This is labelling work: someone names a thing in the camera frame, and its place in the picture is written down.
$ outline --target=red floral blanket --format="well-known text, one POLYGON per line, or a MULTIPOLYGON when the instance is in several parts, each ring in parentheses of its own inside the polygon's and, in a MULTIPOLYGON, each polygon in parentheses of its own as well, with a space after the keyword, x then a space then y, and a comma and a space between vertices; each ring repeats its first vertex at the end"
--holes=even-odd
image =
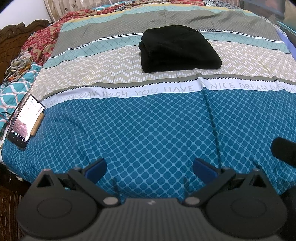
MULTIPOLYGON (((199 5, 204 6, 204 2, 202 0, 183 0, 183 1, 174 1, 174 0, 168 0, 168 2, 171 3, 178 3, 178 4, 192 4, 192 5, 199 5)), ((145 1, 138 0, 133 2, 132 4, 129 4, 127 8, 131 6, 138 6, 144 4, 145 1)), ((75 18, 84 18, 94 15, 100 15, 100 14, 106 14, 110 12, 114 12, 117 9, 120 10, 121 7, 123 7, 125 4, 119 4, 116 6, 111 6, 108 8, 105 8, 100 11, 91 10, 91 9, 85 9, 80 10, 76 12, 69 12, 65 14, 60 20, 58 20, 56 23, 48 26, 45 29, 39 30, 32 34, 29 39, 25 42, 24 46, 22 47, 22 51, 28 50, 32 56, 35 63, 43 66, 45 62, 48 60, 50 55, 52 54, 52 51, 54 49, 54 46, 57 42, 57 39, 59 37, 59 32, 63 26, 63 24, 71 19, 75 18)))

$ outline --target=carved wooden headboard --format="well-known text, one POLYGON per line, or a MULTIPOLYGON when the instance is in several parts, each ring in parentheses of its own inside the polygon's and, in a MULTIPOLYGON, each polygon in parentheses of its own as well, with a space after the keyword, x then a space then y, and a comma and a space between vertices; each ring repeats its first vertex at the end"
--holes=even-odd
POLYGON ((24 23, 19 25, 8 25, 0 30, 0 84, 4 79, 6 69, 11 61, 16 58, 22 46, 30 35, 49 25, 48 20, 35 20, 29 26, 24 23))

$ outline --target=teal patterned fabric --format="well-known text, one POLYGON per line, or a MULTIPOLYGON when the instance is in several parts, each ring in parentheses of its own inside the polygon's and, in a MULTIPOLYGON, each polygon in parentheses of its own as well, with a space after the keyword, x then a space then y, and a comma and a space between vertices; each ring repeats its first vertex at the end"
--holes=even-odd
POLYGON ((274 158, 272 140, 296 141, 296 95, 285 90, 204 88, 133 98, 77 99, 45 110, 25 152, 4 142, 3 159, 33 181, 43 168, 66 172, 107 161, 98 182, 125 197, 184 198, 203 186, 192 162, 241 173, 262 169, 278 193, 295 185, 295 168, 274 158))
MULTIPOLYGON (((33 63, 30 70, 24 74, 17 82, 10 83, 8 86, 4 84, 0 85, 0 113, 5 115, 8 119, 10 115, 4 112, 12 114, 17 105, 23 99, 25 94, 30 89, 32 83, 36 79, 41 66, 33 63)), ((0 117, 0 137, 6 127, 6 121, 0 117)))

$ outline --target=screw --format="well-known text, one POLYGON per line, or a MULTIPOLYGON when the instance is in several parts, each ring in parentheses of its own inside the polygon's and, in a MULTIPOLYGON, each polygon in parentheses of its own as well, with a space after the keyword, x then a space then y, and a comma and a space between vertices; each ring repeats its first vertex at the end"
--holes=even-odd
POLYGON ((106 197, 104 200, 103 200, 104 204, 106 205, 109 205, 109 206, 112 206, 112 205, 115 205, 119 202, 119 200, 116 198, 116 197, 106 197))
POLYGON ((185 199, 186 204, 193 206, 200 203, 200 199, 197 197, 188 197, 185 199))

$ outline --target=black foam microphone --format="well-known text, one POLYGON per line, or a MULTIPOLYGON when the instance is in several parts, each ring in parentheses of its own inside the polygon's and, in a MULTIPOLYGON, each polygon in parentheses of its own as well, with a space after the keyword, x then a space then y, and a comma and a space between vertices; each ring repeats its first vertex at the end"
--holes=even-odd
POLYGON ((271 153, 281 161, 296 167, 296 143, 277 137, 271 143, 271 153))

